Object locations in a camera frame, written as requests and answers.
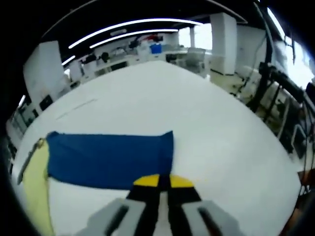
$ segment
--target white pillar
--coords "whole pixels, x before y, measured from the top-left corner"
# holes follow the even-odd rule
[[[178,32],[164,34],[164,43],[169,44],[172,46],[178,46],[179,45],[179,37]]]
[[[40,43],[24,64],[23,74],[31,101],[41,114],[43,98],[50,95],[56,101],[67,88],[58,42]]]
[[[72,61],[68,69],[70,70],[70,77],[73,81],[79,81],[82,78],[81,62],[78,60]]]
[[[5,124],[6,133],[9,136],[12,144],[15,146],[16,149],[19,149],[23,133],[18,127],[14,127],[11,120],[8,120]]]
[[[190,33],[190,46],[194,48],[195,47],[195,28],[194,27],[189,28],[189,33]]]
[[[235,73],[237,28],[235,18],[226,13],[210,15],[212,26],[211,69],[223,75]]]

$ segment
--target black ceiling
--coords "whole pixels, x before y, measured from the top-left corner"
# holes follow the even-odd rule
[[[263,29],[252,1],[217,0],[217,2],[241,15],[250,26]],[[287,13],[281,11],[284,6]],[[279,0],[272,1],[271,7],[282,19],[287,19],[286,23],[290,22],[290,25],[291,23],[294,25],[287,1],[282,3]],[[209,22],[209,14],[222,11],[231,14],[207,0],[46,0],[41,2],[29,0],[18,3],[10,1],[8,7],[3,10],[5,12],[2,16],[10,17],[2,20],[2,35],[6,35],[7,42],[2,47],[5,70],[0,82],[1,123],[8,119],[22,95],[27,93],[22,67],[39,42],[57,40],[62,58],[65,59],[73,54],[85,53],[90,45],[110,36],[108,33],[102,33],[69,50],[68,46],[71,43],[118,23],[146,18],[179,18],[206,23]],[[135,25],[128,30],[161,27],[182,28],[185,25],[147,23]]]

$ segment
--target desk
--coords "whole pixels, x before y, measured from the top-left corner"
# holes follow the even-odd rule
[[[162,61],[129,66],[69,92],[26,131],[15,178],[34,142],[49,131],[157,135],[174,131],[172,172],[203,199],[234,216],[247,236],[277,236],[291,216],[300,182],[270,129],[245,105],[201,77]],[[51,182],[57,235],[75,233],[125,191]]]
[[[143,61],[143,59],[141,59],[138,55],[125,55],[125,56],[114,56],[111,59],[108,60],[107,63],[104,63],[103,61],[99,60],[98,61],[98,65],[96,65],[96,62],[93,62],[91,64],[95,64],[93,69],[90,69],[85,76],[83,76],[80,79],[80,82],[82,84],[95,79],[98,76],[101,76],[103,74],[107,74],[109,72],[111,72],[110,67],[122,62],[126,62],[127,66],[131,66],[131,65],[137,65],[140,63],[144,63],[147,61],[155,61],[155,60],[162,60],[162,61],[166,61],[166,56],[167,55],[185,55],[187,54],[188,49],[187,48],[183,48],[181,50],[170,50],[170,51],[163,51],[160,54],[149,54],[147,60]],[[205,55],[205,60],[204,63],[209,64],[210,62],[210,58],[211,58],[211,53],[210,52],[206,52]]]

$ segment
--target chair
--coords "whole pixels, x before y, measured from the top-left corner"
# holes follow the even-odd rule
[[[188,48],[186,56],[183,59],[177,60],[177,65],[193,73],[200,74],[204,71],[207,71],[205,54],[205,49]]]

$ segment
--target window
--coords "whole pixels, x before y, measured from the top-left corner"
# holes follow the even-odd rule
[[[278,19],[275,17],[273,12],[269,8],[267,9],[267,11],[270,18],[277,27],[281,38],[285,40],[285,42],[289,45],[286,46],[288,76],[297,86],[305,89],[307,84],[314,77],[309,66],[310,56],[299,43],[295,42],[295,63],[293,64],[292,39],[285,36],[284,30],[282,29]]]
[[[284,36],[285,36],[285,33],[284,33],[284,30],[282,29],[278,19],[276,18],[276,16],[274,15],[274,13],[269,9],[267,8],[267,11],[268,11],[268,14],[271,18],[271,20],[273,21],[273,23],[275,24],[280,36],[282,39],[284,39]]]
[[[307,84],[314,77],[312,71],[310,70],[310,57],[307,51],[297,42],[294,43],[295,46],[295,63],[293,64],[293,49],[290,46],[286,47],[287,56],[287,69],[288,75],[297,86],[306,88]]]
[[[179,38],[180,45],[183,45],[185,48],[191,47],[189,27],[180,29],[178,31],[178,38]]]
[[[195,47],[212,50],[212,28],[211,24],[195,26]]]

